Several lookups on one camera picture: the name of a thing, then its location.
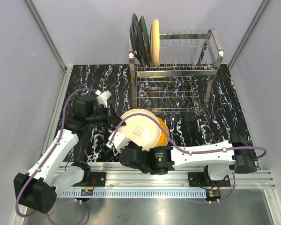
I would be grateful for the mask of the cream plate with bear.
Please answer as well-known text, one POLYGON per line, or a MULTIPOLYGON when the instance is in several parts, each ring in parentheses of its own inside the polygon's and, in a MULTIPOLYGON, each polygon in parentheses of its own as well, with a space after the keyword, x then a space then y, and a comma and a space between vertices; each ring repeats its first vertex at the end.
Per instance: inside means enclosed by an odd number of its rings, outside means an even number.
POLYGON ((136 115, 126 119, 125 123, 126 125, 121 126, 118 132, 141 146, 143 150, 156 146, 160 139, 161 129, 150 118, 136 115))

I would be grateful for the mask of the blue glazed plate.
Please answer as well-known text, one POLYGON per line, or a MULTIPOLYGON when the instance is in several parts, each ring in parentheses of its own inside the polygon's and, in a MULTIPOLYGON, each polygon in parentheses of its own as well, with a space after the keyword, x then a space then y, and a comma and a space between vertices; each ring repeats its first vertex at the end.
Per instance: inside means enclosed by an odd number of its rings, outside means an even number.
POLYGON ((139 50, 140 50, 140 60, 143 67, 151 67, 151 48, 149 42, 149 35, 146 26, 146 21, 144 16, 142 15, 138 24, 138 42, 139 42, 139 50))

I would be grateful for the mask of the dark striped rim plate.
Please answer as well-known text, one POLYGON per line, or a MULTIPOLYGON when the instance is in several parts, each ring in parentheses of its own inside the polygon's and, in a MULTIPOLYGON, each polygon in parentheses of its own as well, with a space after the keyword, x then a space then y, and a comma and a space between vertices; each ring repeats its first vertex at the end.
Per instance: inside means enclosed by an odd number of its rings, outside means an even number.
POLYGON ((143 65, 142 60, 141 60, 139 46, 138 46, 138 41, 136 39, 137 35, 136 35, 136 31, 134 29, 134 26, 136 25, 136 22, 138 22, 138 18, 137 18, 137 15, 135 13, 133 13, 131 25, 130 25, 130 28, 129 28, 130 41, 131 41, 131 46, 132 46, 132 49, 133 49, 134 56, 139 61, 139 63, 141 65, 143 65))

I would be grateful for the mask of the yellow plate with drawing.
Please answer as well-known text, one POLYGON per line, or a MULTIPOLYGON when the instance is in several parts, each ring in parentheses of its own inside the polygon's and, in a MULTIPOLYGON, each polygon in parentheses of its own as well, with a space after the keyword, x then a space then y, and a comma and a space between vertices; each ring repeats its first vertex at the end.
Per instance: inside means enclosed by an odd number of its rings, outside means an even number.
POLYGON ((160 61, 160 26, 159 26, 158 19, 155 19, 152 22, 151 29, 150 29, 150 38, 151 38, 152 64, 155 67, 158 67, 160 61))

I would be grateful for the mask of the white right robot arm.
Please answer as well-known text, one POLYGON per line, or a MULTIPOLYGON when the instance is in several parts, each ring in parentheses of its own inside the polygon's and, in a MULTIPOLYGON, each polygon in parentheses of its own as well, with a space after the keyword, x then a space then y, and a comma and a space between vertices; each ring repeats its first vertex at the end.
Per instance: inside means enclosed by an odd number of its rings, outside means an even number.
POLYGON ((119 162, 152 175, 164 175, 187 166, 202 166, 205 172, 203 182, 214 186, 231 172, 256 172, 255 156, 248 140, 239 134, 231 134, 230 139, 216 144, 179 148, 161 146, 148 151, 129 141, 121 150, 119 162))

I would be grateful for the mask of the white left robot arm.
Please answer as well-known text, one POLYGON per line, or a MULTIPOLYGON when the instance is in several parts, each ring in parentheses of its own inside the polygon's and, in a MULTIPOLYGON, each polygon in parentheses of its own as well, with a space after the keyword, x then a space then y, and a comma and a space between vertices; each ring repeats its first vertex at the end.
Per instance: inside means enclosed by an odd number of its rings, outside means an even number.
POLYGON ((18 173, 14 178, 15 210, 23 205, 43 214, 48 213, 57 197, 72 185, 95 185, 91 168, 86 162, 73 162, 59 175, 56 171, 69 151, 83 138, 90 125, 112 127, 121 122, 107 100, 111 93, 95 91, 96 99, 87 96, 76 101, 73 115, 62 116, 61 128, 44 155, 25 174, 18 173))

